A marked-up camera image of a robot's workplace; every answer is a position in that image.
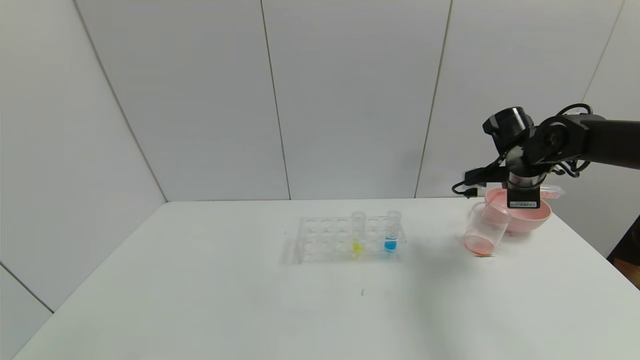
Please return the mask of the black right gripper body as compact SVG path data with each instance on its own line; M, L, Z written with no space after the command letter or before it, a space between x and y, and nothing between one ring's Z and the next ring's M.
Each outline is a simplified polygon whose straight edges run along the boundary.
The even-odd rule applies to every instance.
M509 209L538 209L541 207L541 186L546 173L524 177L510 173L506 181L506 206Z

